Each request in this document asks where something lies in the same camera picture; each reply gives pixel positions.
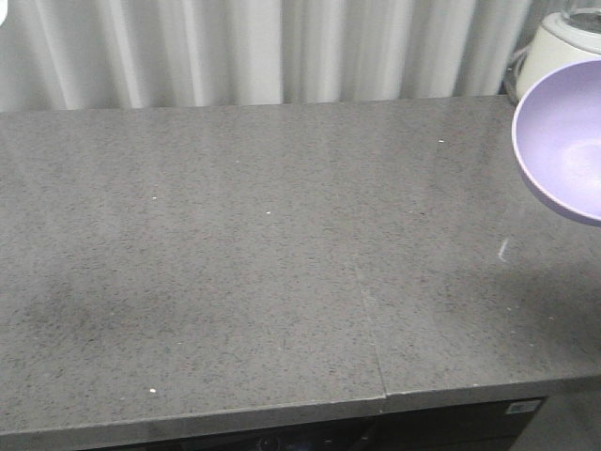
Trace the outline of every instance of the purple bowl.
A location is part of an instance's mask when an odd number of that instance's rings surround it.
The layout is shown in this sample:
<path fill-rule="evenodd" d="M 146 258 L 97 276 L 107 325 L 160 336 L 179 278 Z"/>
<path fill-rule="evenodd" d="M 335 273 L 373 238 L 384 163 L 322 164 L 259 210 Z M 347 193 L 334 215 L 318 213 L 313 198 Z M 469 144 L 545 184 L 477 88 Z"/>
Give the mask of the purple bowl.
<path fill-rule="evenodd" d="M 601 226 L 601 59 L 554 70 L 531 87 L 512 136 L 534 194 L 565 217 Z"/>

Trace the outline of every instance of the white speck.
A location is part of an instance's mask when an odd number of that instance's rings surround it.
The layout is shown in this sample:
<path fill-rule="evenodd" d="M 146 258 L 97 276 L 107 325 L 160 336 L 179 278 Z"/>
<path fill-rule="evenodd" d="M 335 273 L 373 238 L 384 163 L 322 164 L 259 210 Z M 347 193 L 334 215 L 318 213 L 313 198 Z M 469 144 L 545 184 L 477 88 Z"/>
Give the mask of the white speck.
<path fill-rule="evenodd" d="M 507 263 L 507 260 L 503 257 L 503 254 L 505 253 L 505 249 L 507 249 L 507 243 L 509 242 L 509 239 L 506 238 L 505 240 L 503 240 L 503 242 L 501 243 L 501 249 L 499 249 L 499 260 L 502 261 L 503 263 Z"/>

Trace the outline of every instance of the white curtain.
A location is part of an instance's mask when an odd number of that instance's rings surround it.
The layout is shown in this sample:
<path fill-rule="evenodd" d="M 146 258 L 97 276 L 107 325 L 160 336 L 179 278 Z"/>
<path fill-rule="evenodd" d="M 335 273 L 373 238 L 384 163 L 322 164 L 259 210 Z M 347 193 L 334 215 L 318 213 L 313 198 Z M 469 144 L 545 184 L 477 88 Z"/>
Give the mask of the white curtain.
<path fill-rule="evenodd" d="M 8 0 L 0 111 L 495 94 L 531 5 Z"/>

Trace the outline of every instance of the white appliance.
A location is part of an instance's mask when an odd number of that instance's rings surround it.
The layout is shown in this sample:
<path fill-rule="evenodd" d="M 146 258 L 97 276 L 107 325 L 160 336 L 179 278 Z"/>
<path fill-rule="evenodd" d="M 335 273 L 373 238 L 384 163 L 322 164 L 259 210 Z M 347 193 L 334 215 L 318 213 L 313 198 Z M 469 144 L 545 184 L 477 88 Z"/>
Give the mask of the white appliance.
<path fill-rule="evenodd" d="M 563 11 L 547 15 L 536 31 L 516 75 L 517 99 L 549 72 L 593 58 L 601 58 L 601 2 L 565 2 Z"/>

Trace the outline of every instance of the granite countertop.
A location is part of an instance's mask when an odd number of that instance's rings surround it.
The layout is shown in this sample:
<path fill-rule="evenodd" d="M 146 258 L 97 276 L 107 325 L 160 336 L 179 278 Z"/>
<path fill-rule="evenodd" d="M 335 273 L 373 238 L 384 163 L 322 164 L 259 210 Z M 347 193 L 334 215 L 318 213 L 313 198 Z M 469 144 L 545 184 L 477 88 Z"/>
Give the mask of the granite countertop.
<path fill-rule="evenodd" d="M 0 115 L 0 449 L 601 387 L 601 230 L 504 97 Z"/>

